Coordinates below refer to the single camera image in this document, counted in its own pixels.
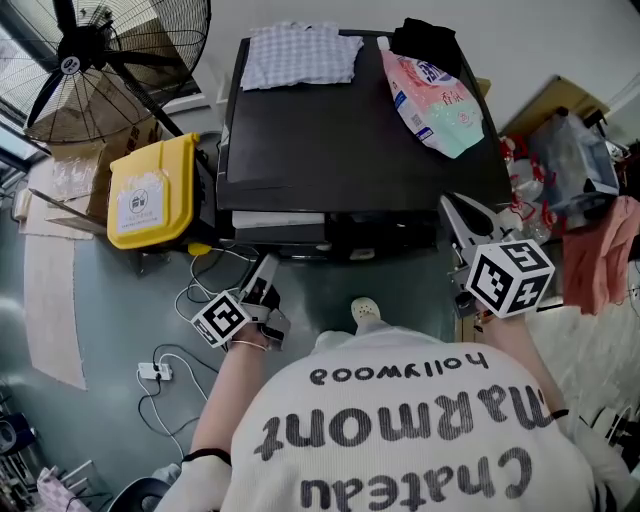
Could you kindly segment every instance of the bag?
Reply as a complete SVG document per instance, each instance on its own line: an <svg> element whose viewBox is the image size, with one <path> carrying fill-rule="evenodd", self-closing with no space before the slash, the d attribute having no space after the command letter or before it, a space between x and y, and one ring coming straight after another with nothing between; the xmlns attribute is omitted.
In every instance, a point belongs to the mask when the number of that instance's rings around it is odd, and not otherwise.
<svg viewBox="0 0 640 512"><path fill-rule="evenodd" d="M449 158L484 137L476 99L457 78L421 60L389 51L389 40L378 38L382 63L396 110L420 141Z"/></svg>

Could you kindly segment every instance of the yellow bin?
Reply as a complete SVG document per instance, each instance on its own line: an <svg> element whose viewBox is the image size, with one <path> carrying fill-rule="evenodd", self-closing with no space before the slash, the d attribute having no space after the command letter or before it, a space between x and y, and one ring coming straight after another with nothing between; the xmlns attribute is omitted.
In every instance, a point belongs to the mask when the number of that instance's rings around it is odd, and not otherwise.
<svg viewBox="0 0 640 512"><path fill-rule="evenodd" d="M107 236L119 249L215 242L214 182L195 158L198 134L137 149L111 163Z"/></svg>

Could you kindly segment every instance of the black cloth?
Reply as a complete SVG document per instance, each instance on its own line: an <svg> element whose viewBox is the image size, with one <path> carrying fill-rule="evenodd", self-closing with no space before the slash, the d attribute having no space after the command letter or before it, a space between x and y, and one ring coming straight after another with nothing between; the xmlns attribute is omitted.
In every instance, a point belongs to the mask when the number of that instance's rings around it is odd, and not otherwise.
<svg viewBox="0 0 640 512"><path fill-rule="evenodd" d="M462 54L456 41L456 33L450 28L406 18L404 25L393 33L391 51L396 55L424 60L460 78Z"/></svg>

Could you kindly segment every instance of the power adapter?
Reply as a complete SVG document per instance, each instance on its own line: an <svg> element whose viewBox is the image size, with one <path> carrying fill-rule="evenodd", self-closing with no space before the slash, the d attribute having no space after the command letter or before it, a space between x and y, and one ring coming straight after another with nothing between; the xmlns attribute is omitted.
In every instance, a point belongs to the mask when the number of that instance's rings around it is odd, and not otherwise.
<svg viewBox="0 0 640 512"><path fill-rule="evenodd" d="M171 380L173 370L167 363L138 363L138 371L141 379L156 380L160 375L160 380Z"/></svg>

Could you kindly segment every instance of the black table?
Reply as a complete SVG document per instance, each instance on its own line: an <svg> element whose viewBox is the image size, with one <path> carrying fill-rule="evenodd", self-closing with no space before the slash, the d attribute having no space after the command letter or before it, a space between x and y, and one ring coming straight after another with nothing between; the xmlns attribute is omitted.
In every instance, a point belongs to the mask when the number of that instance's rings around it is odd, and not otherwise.
<svg viewBox="0 0 640 512"><path fill-rule="evenodd" d="M351 84L243 92L249 39L240 44L220 154L220 210L410 212L435 210L443 191L487 204L510 201L498 137L463 57L460 79L478 100L484 139L456 159L424 146L395 111L376 38L362 35Z"/></svg>

